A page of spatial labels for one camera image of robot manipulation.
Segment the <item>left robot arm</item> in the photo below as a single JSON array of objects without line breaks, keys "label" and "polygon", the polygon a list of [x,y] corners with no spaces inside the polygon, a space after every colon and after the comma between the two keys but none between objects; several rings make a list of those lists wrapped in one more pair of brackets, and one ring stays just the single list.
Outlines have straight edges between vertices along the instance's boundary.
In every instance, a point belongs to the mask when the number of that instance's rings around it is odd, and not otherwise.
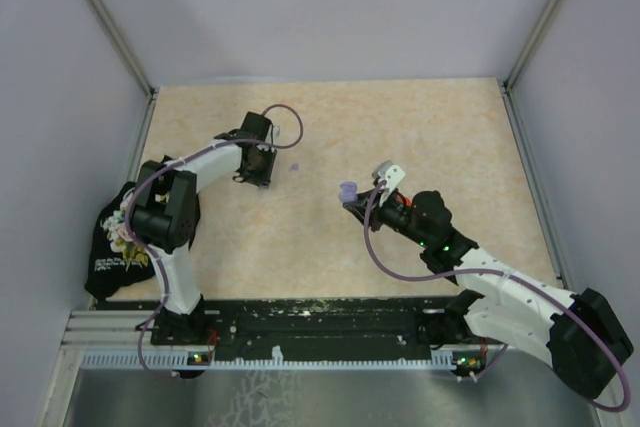
[{"label": "left robot arm", "polygon": [[208,331],[189,254],[200,219],[199,193],[226,176],[268,187],[278,135],[270,119],[249,112],[240,128],[216,136],[203,149],[180,159],[148,161],[140,170],[129,231],[145,244],[162,289],[161,312],[176,316],[172,330],[186,343],[201,341]]}]

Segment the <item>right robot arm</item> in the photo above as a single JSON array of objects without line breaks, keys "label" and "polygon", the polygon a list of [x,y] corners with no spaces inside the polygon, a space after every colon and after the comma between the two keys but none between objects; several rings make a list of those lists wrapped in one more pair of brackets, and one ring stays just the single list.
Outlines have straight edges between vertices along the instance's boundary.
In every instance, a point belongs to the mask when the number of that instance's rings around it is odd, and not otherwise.
[{"label": "right robot arm", "polygon": [[417,243],[427,277],[461,288],[446,319],[454,340],[476,336],[514,346],[589,401],[624,376],[621,367],[634,347],[601,293],[554,287],[505,265],[454,228],[439,192],[407,198],[384,187],[359,192],[344,182],[338,198],[366,233],[386,226]]}]

